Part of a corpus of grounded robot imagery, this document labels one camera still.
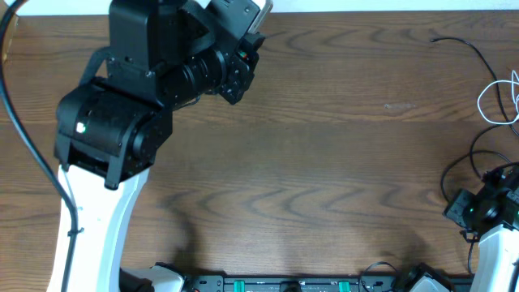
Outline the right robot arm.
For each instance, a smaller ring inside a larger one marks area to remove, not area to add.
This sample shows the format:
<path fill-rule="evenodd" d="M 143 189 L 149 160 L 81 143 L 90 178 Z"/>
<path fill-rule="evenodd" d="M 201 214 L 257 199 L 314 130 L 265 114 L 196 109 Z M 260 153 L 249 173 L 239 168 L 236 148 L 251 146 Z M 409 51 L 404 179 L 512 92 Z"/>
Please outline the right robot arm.
<path fill-rule="evenodd" d="M 461 227 L 466 242 L 478 245 L 474 277 L 451 280 L 420 264 L 394 286 L 396 291 L 501 292 L 518 290 L 518 165 L 509 164 L 483 176 L 474 194 L 461 189 L 444 210 Z"/>

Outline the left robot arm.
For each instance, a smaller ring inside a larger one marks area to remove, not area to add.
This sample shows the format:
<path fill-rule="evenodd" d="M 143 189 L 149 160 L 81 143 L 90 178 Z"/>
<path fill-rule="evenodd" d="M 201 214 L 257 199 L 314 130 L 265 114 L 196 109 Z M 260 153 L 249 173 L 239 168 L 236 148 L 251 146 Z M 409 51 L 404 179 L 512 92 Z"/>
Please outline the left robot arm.
<path fill-rule="evenodd" d="M 230 104 L 254 78 L 270 1 L 127 1 L 109 6 L 109 45 L 60 100 L 54 154 L 62 200 L 51 291 L 180 291 L 166 264 L 124 269 L 135 202 L 173 113 L 204 94 Z"/>

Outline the wooden side board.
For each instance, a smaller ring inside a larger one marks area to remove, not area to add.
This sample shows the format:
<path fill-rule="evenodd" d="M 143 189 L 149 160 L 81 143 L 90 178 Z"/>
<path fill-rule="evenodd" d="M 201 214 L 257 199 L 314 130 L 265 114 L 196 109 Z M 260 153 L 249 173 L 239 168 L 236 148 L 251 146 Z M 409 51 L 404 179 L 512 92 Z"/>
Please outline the wooden side board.
<path fill-rule="evenodd" d="M 1 0 L 1 17 L 3 17 L 5 15 L 5 13 L 9 7 L 10 7 L 10 5 L 7 3 L 7 1 Z M 12 39 L 17 30 L 18 22 L 19 22 L 19 16 L 15 12 L 13 14 L 13 17 L 12 17 L 10 23 L 7 25 L 5 36 L 3 37 L 3 43 L 1 45 L 1 48 L 2 48 L 1 64 L 2 65 L 6 65 L 6 63 L 7 63 L 7 60 L 8 60 L 9 54 L 10 54 L 10 50 L 11 50 Z"/>

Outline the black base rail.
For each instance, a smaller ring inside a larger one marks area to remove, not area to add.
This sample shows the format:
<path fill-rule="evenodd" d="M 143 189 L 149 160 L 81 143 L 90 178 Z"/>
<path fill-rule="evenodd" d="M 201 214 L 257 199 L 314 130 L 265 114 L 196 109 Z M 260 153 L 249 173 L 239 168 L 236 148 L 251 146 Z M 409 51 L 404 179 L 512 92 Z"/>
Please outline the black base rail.
<path fill-rule="evenodd" d="M 230 276 L 191 275 L 182 292 L 356 292 L 356 291 L 469 291 L 473 279 L 449 277 L 426 264 L 404 274 L 376 272 L 377 262 L 359 275 L 340 276 Z"/>

